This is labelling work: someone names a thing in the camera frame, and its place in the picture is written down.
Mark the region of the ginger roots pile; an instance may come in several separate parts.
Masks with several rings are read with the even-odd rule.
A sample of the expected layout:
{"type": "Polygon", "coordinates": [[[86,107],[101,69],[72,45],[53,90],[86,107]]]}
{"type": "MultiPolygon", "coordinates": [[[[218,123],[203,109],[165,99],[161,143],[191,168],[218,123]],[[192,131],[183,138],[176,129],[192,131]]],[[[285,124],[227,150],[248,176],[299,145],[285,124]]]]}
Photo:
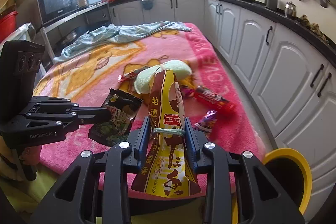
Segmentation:
{"type": "Polygon", "coordinates": [[[326,44],[328,43],[328,40],[327,40],[326,36],[319,29],[319,25],[316,24],[316,23],[310,23],[309,19],[307,18],[307,16],[305,14],[303,14],[298,19],[298,21],[302,26],[304,26],[305,28],[307,28],[308,30],[313,32],[315,35],[317,35],[319,38],[321,38],[326,44]]]}

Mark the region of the purple candy wrapper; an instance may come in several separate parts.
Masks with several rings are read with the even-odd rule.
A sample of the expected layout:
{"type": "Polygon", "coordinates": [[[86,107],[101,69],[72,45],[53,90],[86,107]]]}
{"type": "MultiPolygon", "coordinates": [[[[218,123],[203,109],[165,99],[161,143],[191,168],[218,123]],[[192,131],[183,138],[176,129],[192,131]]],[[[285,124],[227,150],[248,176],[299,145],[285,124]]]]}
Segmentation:
{"type": "Polygon", "coordinates": [[[210,110],[206,112],[205,116],[197,123],[194,124],[194,129],[204,132],[206,135],[210,135],[213,131],[213,127],[217,122],[217,111],[210,110]]]}

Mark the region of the red plastic basin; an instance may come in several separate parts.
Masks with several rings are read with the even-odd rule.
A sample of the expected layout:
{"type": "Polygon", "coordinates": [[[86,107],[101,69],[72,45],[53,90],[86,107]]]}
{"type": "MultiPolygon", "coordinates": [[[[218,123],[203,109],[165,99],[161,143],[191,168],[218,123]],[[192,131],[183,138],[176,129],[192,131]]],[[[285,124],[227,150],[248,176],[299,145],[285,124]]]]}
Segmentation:
{"type": "Polygon", "coordinates": [[[0,43],[16,30],[17,14],[17,11],[13,11],[0,20],[0,43]]]}

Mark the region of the yellow rimmed trash bin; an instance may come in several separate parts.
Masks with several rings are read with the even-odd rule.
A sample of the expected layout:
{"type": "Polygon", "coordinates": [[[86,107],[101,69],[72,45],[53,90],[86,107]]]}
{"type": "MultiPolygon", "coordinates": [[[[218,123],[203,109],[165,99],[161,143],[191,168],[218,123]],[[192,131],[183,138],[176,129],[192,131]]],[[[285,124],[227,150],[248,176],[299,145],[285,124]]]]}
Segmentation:
{"type": "Polygon", "coordinates": [[[279,148],[263,161],[242,153],[235,172],[232,223],[304,223],[312,176],[306,159],[296,150],[279,148]]]}

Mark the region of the red candy tube wrapper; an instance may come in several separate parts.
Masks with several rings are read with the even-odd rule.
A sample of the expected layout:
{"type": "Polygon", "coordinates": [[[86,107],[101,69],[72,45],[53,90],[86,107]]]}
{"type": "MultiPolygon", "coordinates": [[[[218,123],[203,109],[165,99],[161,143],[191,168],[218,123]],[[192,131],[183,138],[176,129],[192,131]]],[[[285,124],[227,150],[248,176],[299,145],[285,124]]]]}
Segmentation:
{"type": "Polygon", "coordinates": [[[224,116],[231,116],[235,112],[236,105],[234,103],[207,87],[198,86],[194,91],[194,98],[201,104],[224,116]]]}

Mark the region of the black counter top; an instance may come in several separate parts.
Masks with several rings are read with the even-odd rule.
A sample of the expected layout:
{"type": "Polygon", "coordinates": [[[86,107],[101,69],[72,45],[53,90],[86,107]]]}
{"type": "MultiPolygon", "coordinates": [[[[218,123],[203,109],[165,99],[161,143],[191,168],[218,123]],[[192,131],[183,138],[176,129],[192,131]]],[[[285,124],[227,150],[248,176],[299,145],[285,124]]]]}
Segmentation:
{"type": "Polygon", "coordinates": [[[252,43],[253,61],[264,60],[280,28],[288,36],[301,36],[335,65],[335,46],[314,32],[253,0],[110,0],[110,14],[116,24],[142,24],[171,20],[196,25],[213,46],[231,62],[244,57],[252,43]]]}

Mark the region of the dark green snack bag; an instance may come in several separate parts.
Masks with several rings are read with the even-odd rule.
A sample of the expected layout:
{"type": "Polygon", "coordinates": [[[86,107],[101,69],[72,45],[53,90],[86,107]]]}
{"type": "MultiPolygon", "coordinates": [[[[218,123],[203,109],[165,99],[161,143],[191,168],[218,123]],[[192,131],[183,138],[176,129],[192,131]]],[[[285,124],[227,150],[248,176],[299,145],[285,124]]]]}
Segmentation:
{"type": "Polygon", "coordinates": [[[141,98],[120,89],[110,89],[102,107],[110,112],[111,117],[107,122],[95,123],[88,137],[108,147],[125,141],[141,105],[141,98]]]}

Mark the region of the dark metal pot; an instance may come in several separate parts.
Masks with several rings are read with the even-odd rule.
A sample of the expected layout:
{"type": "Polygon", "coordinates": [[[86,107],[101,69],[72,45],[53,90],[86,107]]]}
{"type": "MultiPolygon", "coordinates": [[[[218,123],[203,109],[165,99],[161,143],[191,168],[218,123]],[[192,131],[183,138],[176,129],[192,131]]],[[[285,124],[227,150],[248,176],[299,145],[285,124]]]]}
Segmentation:
{"type": "Polygon", "coordinates": [[[264,5],[266,8],[276,11],[278,0],[264,0],[264,5]]]}

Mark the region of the light blue cloth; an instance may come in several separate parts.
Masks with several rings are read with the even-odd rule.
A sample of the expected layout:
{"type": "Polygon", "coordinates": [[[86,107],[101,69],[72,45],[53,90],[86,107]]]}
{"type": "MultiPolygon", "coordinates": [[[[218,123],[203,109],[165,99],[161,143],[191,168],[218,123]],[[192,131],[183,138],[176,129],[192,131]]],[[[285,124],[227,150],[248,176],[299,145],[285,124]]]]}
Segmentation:
{"type": "Polygon", "coordinates": [[[182,22],[154,22],[133,26],[117,26],[110,24],[79,36],[72,44],[66,46],[60,56],[53,58],[53,63],[63,63],[83,53],[91,51],[99,46],[109,43],[126,44],[146,38],[160,31],[185,31],[190,32],[191,28],[182,22]]]}

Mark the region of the steel kettle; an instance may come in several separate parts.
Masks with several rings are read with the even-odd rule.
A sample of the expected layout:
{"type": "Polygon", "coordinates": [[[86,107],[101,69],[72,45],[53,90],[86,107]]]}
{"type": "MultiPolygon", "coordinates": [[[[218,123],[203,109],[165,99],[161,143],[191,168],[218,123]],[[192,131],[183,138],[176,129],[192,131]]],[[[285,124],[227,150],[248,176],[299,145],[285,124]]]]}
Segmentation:
{"type": "Polygon", "coordinates": [[[296,5],[293,2],[286,2],[284,13],[287,18],[294,19],[297,13],[296,5]]]}

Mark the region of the pink cartoon blanket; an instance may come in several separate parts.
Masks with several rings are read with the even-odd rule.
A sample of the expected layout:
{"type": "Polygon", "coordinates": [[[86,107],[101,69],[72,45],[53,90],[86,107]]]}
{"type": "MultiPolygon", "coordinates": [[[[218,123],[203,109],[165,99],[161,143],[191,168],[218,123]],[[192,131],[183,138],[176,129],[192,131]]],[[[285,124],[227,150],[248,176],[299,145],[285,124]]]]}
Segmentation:
{"type": "MultiPolygon", "coordinates": [[[[238,93],[223,68],[213,46],[196,25],[185,23],[190,32],[160,31],[147,38],[126,44],[106,44],[67,62],[55,64],[34,90],[34,96],[68,98],[81,107],[100,107],[111,89],[121,89],[142,98],[143,104],[133,122],[132,130],[140,128],[147,116],[148,94],[134,93],[133,82],[119,83],[118,77],[144,66],[161,65],[170,60],[184,61],[193,71],[186,84],[203,85],[235,105],[229,117],[220,117],[210,141],[226,151],[253,152],[263,160],[265,145],[245,113],[238,93]]],[[[40,163],[62,174],[85,149],[93,153],[108,150],[88,137],[91,125],[83,125],[66,135],[66,140],[44,145],[40,163]]]]}

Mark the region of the black microwave oven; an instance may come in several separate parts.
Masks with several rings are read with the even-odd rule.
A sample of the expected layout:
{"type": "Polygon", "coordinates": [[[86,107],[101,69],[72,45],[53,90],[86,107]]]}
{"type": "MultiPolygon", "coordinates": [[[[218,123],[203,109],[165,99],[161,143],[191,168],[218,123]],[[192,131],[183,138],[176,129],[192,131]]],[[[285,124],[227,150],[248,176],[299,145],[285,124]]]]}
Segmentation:
{"type": "Polygon", "coordinates": [[[42,25],[77,10],[76,0],[37,0],[42,25]]]}

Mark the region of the light green knitted cloth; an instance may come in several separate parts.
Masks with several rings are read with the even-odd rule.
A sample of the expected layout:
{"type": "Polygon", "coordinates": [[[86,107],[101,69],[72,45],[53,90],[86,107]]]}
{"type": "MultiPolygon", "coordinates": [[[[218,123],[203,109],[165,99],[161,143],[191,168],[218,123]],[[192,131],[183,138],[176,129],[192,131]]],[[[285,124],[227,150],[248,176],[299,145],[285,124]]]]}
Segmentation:
{"type": "Polygon", "coordinates": [[[166,73],[173,74],[175,81],[184,80],[193,74],[192,69],[183,61],[170,60],[149,67],[137,75],[134,89],[138,94],[149,94],[155,79],[161,79],[166,73]]]}

